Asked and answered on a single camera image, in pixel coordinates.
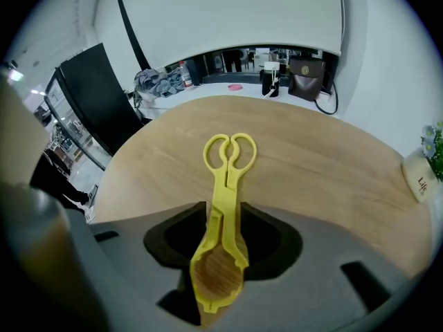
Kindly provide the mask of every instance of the ceiling light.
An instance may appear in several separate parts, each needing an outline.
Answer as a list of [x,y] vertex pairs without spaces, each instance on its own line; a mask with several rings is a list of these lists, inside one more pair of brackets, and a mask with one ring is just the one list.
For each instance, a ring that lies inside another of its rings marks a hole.
[[23,74],[20,73],[20,72],[17,71],[17,70],[12,69],[12,70],[9,72],[9,78],[10,78],[11,80],[14,80],[14,81],[20,81],[20,80],[22,79],[22,77],[23,77]]

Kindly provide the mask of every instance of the black cable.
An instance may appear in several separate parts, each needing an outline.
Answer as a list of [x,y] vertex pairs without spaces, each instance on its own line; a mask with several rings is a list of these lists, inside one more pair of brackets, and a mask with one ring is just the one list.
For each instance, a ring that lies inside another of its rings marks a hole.
[[323,112],[324,114],[327,114],[327,115],[329,115],[329,116],[332,116],[333,114],[337,113],[337,111],[338,111],[338,92],[337,92],[337,88],[336,88],[336,86],[335,86],[334,79],[332,79],[330,72],[329,72],[328,70],[326,70],[326,69],[325,69],[325,71],[329,74],[329,77],[330,77],[331,80],[332,80],[332,86],[334,87],[334,90],[335,90],[335,111],[334,111],[334,112],[326,112],[324,109],[321,109],[321,108],[320,108],[320,106],[319,106],[318,103],[317,103],[317,100],[314,100],[314,103],[316,104],[316,106],[317,106],[317,108],[318,108],[318,110],[319,110],[320,112]]

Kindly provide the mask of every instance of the black pants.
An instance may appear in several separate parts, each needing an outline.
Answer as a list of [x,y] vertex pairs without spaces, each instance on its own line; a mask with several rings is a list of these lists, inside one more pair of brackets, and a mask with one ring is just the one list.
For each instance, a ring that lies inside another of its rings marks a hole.
[[235,70],[237,72],[242,71],[239,50],[227,50],[226,52],[223,52],[223,59],[226,65],[226,71],[228,73],[232,73],[233,71],[233,62],[235,63]]
[[87,193],[76,190],[51,163],[42,155],[40,158],[30,185],[39,188],[56,198],[66,209],[75,209],[84,214],[84,210],[80,209],[71,199],[80,204],[85,204],[89,200]]

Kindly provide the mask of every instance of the white flower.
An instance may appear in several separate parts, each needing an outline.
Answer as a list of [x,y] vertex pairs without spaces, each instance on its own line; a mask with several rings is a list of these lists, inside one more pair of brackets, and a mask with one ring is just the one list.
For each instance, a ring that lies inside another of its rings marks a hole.
[[427,158],[432,158],[435,155],[435,144],[431,139],[425,139],[422,144],[423,154]]
[[434,140],[435,137],[435,129],[431,125],[426,125],[423,128],[423,138]]
[[435,128],[437,128],[437,130],[443,130],[443,120],[435,122]]

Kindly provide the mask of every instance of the flower pot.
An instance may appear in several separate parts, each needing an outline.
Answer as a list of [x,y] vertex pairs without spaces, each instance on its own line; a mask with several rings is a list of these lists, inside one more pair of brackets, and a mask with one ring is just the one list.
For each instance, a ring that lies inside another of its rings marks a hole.
[[419,202],[432,197],[439,183],[420,148],[403,160],[401,168],[411,192]]

